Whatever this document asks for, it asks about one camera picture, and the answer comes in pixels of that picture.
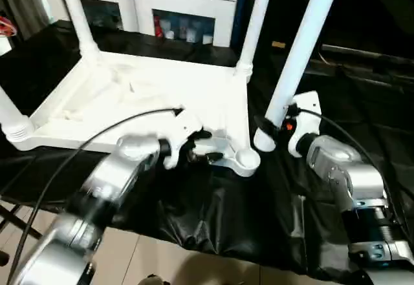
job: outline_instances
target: black tablecloth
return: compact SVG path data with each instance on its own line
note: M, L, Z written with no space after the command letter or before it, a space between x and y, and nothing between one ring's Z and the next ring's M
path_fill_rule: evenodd
M229 67L237 61L227 48L121 31L94 29L93 33L104 51ZM0 58L0 84L29 115L79 57L71 25L55 23ZM256 60L248 86L251 137L256 129L252 116L264 114L283 66L283 60L269 56L258 55ZM409 80L382 76L381 82L374 82L352 70L338 69L332 75L306 74L298 93L308 90L317 90L324 115L339 122L381 163L391 188L398 189L401 183L414 190L414 89ZM343 139L328 126L322 125L321 131ZM21 152L0 138L3 200L33 204L69 152L50 147ZM102 156L81 153L54 182L43 208L62 207ZM401 198L412 227L413 202L405 193ZM356 269L348 261L347 237L329 189L303 160L291 157L283 142L273 153L262 154L261 167L251 178L185 162L172 171L152 172L139 181L114 226L186 249L323 280L343 281Z

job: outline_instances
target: floor tile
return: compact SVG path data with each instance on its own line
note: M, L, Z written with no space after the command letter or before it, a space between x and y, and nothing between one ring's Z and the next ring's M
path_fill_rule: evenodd
M333 282L324 282L311 279L305 275L297 275L290 271L261 267L261 285L336 285Z
M29 216L30 216L31 209L29 209L28 207L24 207L22 210L26 211L26 215L21 217L21 218L24 221L27 221ZM9 224L8 228L9 227L13 228L13 230L14 230L13 234L8 239L8 241L3 245L3 247L1 248L1 251L4 251L5 253L8 253L10 255L10 260L9 260L7 266L0 267L0 284L6 284L6 282L7 282L7 278L8 278L8 274L9 274L9 271L10 271L10 267L12 265L14 254L16 253L17 244L19 243L20 237L21 237L21 234L22 234L22 230L16 228L15 226ZM32 238L31 236L27 237L25 247L23 248L23 252L21 254L22 259L25 257L25 255L28 253L28 251L36 244L36 242L37 242L37 240Z
M94 256L97 269L92 284L122 284L138 238L135 233L107 229Z
M156 274L172 285L258 285L259 266L226 259L141 236L123 285L137 285Z

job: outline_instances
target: red object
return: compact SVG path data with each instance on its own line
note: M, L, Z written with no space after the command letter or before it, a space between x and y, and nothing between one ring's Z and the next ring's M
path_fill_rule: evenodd
M17 28L13 23L5 18L0 16L0 36L15 36L17 34Z
M157 37L163 36L159 16L154 16L154 29L155 29L155 36Z

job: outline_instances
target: black chair leg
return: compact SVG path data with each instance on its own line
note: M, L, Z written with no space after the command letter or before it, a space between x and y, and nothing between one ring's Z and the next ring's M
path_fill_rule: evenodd
M3 221L0 223L0 233L5 229L8 223L11 223L21 229L22 231L26 228L26 223L16 216L16 213L21 209L21 206L16 204L11 211L0 204L0 216L3 217ZM29 235L39 240L41 233L32 227L29 230ZM0 267L4 267L8 264L10 255L4 251L0 251Z
M0 204L0 216L2 216L7 222L15 225L20 230L25 230L27 224L19 217L15 216L12 211L13 210L9 211L7 208ZM28 234L34 237L36 240L39 240L42 237L41 233L32 227L30 228Z
M21 205L16 204L12 210L10 211L13 215L16 215L16 213L21 209ZM8 220L3 219L3 221L0 223L0 233L3 232L3 230L5 229L5 227L7 226L7 224L9 223Z

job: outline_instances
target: cabinet door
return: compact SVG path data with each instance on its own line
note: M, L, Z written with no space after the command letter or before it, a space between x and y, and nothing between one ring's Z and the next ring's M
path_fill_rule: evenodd
M47 0L55 21L70 20L65 0ZM92 25L137 32L134 0L81 0L88 22Z
M180 13L214 19L213 44L229 47L235 2L225 0L135 0L139 32L155 35L154 11Z

